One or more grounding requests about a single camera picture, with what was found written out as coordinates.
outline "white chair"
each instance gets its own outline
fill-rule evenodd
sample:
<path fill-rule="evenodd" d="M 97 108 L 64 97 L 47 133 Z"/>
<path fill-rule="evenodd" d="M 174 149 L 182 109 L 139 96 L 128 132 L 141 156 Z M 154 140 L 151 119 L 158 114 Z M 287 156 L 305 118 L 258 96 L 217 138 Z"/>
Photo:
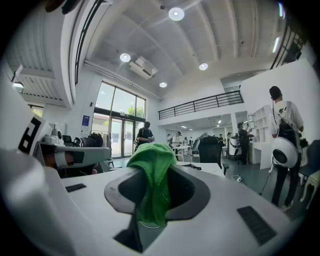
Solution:
<path fill-rule="evenodd" d="M 320 184 L 320 170 L 318 170 L 318 171 L 316 171 L 315 173 L 311 174 L 311 175 L 308 177 L 308 179 L 307 179 L 307 181 L 306 181 L 306 183 L 305 183 L 305 185 L 304 185 L 303 196 L 302 196 L 302 198 L 300 199 L 300 202 L 302 202 L 302 201 L 305 199 L 306 194 L 307 194 L 307 188 L 308 188 L 308 186 L 309 186 L 309 185 L 314 186 L 314 189 L 313 189 L 311 198 L 310 198 L 309 203 L 308 203 L 308 205 L 307 205 L 307 207 L 306 207 L 307 209 L 309 208 L 310 203 L 311 203 L 312 199 L 314 198 L 314 196 L 315 196 L 315 194 L 316 194 L 316 191 L 317 191 L 317 189 L 318 189 L 318 187 L 319 187 L 319 184 Z"/>

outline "white round device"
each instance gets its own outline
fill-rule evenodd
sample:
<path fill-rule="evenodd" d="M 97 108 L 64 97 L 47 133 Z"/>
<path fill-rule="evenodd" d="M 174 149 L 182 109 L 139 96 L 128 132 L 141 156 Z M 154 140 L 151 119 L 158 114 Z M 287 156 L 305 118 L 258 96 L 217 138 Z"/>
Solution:
<path fill-rule="evenodd" d="M 272 143 L 273 160 L 280 166 L 292 168 L 298 161 L 298 150 L 295 145 L 283 137 L 277 137 Z"/>

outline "black cap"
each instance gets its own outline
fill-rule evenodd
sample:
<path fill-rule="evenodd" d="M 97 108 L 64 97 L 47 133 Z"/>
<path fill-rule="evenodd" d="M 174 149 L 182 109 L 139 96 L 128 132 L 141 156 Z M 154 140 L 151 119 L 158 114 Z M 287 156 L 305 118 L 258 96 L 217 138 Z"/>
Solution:
<path fill-rule="evenodd" d="M 282 96 L 281 90 L 277 86 L 272 86 L 269 90 L 272 99 L 275 101 Z"/>

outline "poster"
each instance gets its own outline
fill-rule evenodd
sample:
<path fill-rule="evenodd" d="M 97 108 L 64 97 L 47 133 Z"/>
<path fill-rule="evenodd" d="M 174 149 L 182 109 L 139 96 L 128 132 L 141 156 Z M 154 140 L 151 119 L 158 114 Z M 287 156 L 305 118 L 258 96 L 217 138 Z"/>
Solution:
<path fill-rule="evenodd" d="M 90 119 L 90 116 L 88 116 L 88 115 L 84 115 L 83 116 L 83 118 L 82 118 L 82 128 L 81 128 L 82 131 L 88 131 L 89 130 L 89 119 Z"/>

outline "white column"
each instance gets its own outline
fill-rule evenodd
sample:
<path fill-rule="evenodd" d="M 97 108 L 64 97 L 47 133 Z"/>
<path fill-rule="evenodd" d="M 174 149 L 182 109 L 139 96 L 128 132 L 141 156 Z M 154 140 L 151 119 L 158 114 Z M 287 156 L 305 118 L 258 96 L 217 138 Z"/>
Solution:
<path fill-rule="evenodd" d="M 237 124 L 237 119 L 236 119 L 236 113 L 231 113 L 231 122 L 232 122 L 232 131 L 233 134 L 232 136 L 235 136 L 238 133 L 238 124 Z"/>

